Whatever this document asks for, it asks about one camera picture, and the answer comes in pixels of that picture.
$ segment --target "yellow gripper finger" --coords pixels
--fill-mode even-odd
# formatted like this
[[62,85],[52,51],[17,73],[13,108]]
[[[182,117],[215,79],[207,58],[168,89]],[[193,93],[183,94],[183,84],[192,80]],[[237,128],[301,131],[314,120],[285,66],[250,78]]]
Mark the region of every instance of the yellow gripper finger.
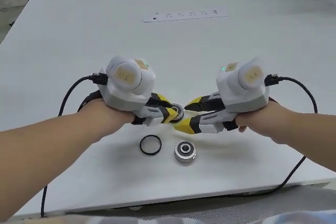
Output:
[[165,107],[160,107],[160,110],[163,114],[163,121],[162,123],[169,123],[171,120],[173,120],[178,112],[171,109],[171,108],[165,108]]
[[177,131],[181,131],[181,132],[191,134],[191,135],[201,133],[201,130],[199,127],[200,119],[201,119],[200,115],[194,116],[192,118],[183,119],[180,123],[177,123],[176,125],[174,125],[174,128]]

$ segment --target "ball bearing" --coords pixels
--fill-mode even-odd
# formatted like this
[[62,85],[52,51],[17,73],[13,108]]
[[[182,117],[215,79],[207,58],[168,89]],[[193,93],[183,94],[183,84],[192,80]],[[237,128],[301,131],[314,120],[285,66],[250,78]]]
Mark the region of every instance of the ball bearing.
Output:
[[196,146],[189,141],[181,140],[175,144],[175,158],[182,163],[190,163],[196,157]]
[[183,119],[184,116],[184,109],[181,105],[177,104],[177,103],[172,103],[172,109],[175,110],[178,114],[177,116],[171,120],[171,123],[178,123],[180,120]]

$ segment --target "power strip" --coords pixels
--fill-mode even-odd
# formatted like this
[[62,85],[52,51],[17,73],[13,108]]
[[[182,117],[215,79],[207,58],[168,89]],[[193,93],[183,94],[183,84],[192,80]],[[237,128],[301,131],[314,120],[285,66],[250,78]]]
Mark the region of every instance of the power strip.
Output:
[[223,8],[213,8],[204,10],[191,10],[188,12],[167,12],[167,13],[155,13],[148,15],[144,19],[145,23],[151,22],[164,22],[164,21],[176,21],[176,20],[188,20],[188,19],[202,19],[202,18],[222,18],[226,17],[226,11]]

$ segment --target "black cable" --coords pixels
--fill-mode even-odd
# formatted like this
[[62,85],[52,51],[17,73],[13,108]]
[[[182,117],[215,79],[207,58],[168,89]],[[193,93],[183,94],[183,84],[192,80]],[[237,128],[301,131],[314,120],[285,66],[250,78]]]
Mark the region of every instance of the black cable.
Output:
[[[62,101],[62,104],[61,104],[61,107],[60,107],[59,112],[58,112],[58,116],[62,116],[65,104],[66,104],[66,102],[67,102],[70,94],[73,92],[73,90],[75,89],[75,87],[78,86],[78,84],[80,84],[81,82],[83,82],[85,80],[91,80],[93,83],[101,84],[101,85],[106,85],[107,78],[108,77],[107,77],[106,74],[103,74],[103,73],[94,73],[91,76],[85,76],[85,77],[80,78],[78,81],[76,81],[70,87],[70,89],[68,90],[68,92],[65,94],[65,96],[63,98],[63,101]],[[41,213],[41,218],[45,218],[46,217],[45,213],[44,213],[44,208],[45,208],[45,203],[46,203],[47,190],[48,190],[48,185],[46,185],[44,187],[44,189],[43,189],[42,201],[41,201],[41,212],[40,212]]]
[[[305,85],[303,85],[303,83],[301,83],[300,81],[298,81],[294,78],[290,78],[290,77],[278,77],[277,75],[268,75],[265,79],[265,85],[266,86],[276,85],[276,84],[279,84],[280,81],[291,81],[291,82],[294,82],[295,84],[299,85],[306,92],[306,94],[309,96],[309,98],[310,98],[310,100],[313,104],[314,113],[315,114],[318,113],[317,104],[316,104],[316,100],[315,100],[314,96],[307,89],[307,87]],[[306,160],[306,157],[303,156],[300,159],[300,161],[296,164],[296,166],[292,169],[292,171],[288,174],[286,179],[280,185],[278,185],[277,187],[275,187],[273,189],[266,190],[266,191],[261,191],[261,192],[255,193],[255,194],[246,194],[246,195],[236,194],[236,195],[226,195],[225,197],[229,197],[229,198],[255,197],[255,196],[264,196],[264,195],[273,194],[273,193],[277,192],[278,190],[282,189],[287,184],[287,182],[290,180],[290,178],[293,176],[293,174],[296,172],[296,170],[300,167],[300,165],[305,160]]]

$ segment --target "hand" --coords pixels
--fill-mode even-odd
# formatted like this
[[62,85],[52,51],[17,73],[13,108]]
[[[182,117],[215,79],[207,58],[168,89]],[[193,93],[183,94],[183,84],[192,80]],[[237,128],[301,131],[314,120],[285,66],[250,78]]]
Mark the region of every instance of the hand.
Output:
[[293,113],[278,103],[270,101],[260,110],[237,115],[236,123],[240,132],[244,132],[249,127],[260,135],[271,137],[275,142],[281,142],[277,139],[278,133],[290,127]]
[[90,101],[78,114],[93,124],[101,138],[113,134],[124,124],[131,123],[134,120],[133,113],[110,108],[104,103],[103,99]]

